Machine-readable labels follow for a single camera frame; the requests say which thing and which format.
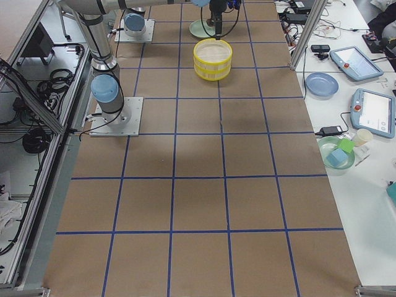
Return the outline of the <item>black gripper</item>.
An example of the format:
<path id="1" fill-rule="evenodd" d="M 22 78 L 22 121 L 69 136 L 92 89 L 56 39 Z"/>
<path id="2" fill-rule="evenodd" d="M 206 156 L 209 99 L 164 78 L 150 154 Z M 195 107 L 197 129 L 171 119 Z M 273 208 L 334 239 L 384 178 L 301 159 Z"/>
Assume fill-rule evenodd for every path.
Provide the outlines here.
<path id="1" fill-rule="evenodd" d="M 209 9 L 211 12 L 211 21 L 214 24 L 215 27 L 215 39 L 216 40 L 221 40 L 221 36 L 227 36 L 230 34 L 233 29 L 236 27 L 238 21 L 239 21 L 239 12 L 241 8 L 241 1 L 239 0 L 232 0 L 232 1 L 227 1 L 227 0 L 214 0 L 210 1 L 209 3 Z M 237 10 L 237 15 L 236 15 L 236 20 L 233 24 L 233 26 L 226 32 L 222 33 L 222 28 L 223 28 L 223 13 L 226 12 L 227 9 L 234 9 Z"/>

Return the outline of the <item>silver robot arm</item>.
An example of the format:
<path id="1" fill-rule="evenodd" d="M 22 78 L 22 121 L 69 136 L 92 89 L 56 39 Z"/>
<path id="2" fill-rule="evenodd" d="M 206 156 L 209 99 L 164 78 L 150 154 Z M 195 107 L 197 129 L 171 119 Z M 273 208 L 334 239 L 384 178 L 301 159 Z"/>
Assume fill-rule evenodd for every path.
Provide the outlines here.
<path id="1" fill-rule="evenodd" d="M 126 10 L 124 16 L 124 31 L 127 35 L 137 37 L 145 32 L 145 9 L 136 7 Z"/>
<path id="2" fill-rule="evenodd" d="M 173 5 L 174 1 L 66 1 L 82 31 L 85 41 L 92 53 L 94 79 L 90 85 L 91 93 L 96 99 L 103 124 L 109 127 L 109 135 L 131 135 L 127 127 L 133 120 L 132 103 L 136 98 L 123 95 L 119 81 L 119 67 L 106 34 L 103 17 L 110 11 L 121 10 L 127 14 L 122 18 L 124 32 L 129 37 L 139 37 L 148 32 L 147 19 L 134 12 L 134 9 L 145 6 Z M 233 50 L 223 40 L 222 15 L 227 9 L 239 10 L 241 1 L 193 1 L 198 7 L 208 6 L 209 22 L 214 28 L 213 34 L 198 42 L 193 50 L 194 69 L 196 74 L 208 81 L 224 79 L 231 69 Z"/>

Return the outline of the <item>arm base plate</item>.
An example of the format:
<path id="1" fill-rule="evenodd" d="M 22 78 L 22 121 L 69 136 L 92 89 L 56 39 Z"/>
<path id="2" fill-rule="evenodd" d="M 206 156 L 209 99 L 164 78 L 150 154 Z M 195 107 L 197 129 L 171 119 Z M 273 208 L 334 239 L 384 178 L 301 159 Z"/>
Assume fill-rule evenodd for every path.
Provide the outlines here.
<path id="1" fill-rule="evenodd" d="M 89 135 L 93 137 L 138 136 L 143 104 L 143 97 L 124 97 L 124 107 L 120 114 L 106 114 L 102 113 L 97 103 L 95 112 L 100 115 L 93 117 Z"/>
<path id="2" fill-rule="evenodd" d="M 142 30 L 124 29 L 124 21 L 121 21 L 123 30 L 117 31 L 114 38 L 115 42 L 120 43 L 151 43 L 153 40 L 153 32 L 155 27 L 154 19 L 145 19 L 145 25 Z"/>

